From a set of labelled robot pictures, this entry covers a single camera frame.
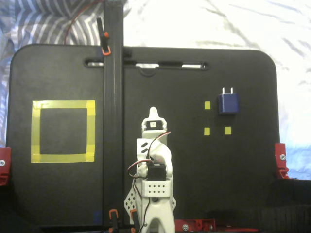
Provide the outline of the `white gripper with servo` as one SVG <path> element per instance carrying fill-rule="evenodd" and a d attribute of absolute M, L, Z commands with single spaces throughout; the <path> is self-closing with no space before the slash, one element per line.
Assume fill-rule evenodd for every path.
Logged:
<path fill-rule="evenodd" d="M 160 117 L 155 107 L 149 110 L 149 116 L 142 122 L 142 138 L 154 139 L 167 131 L 167 121 Z"/>

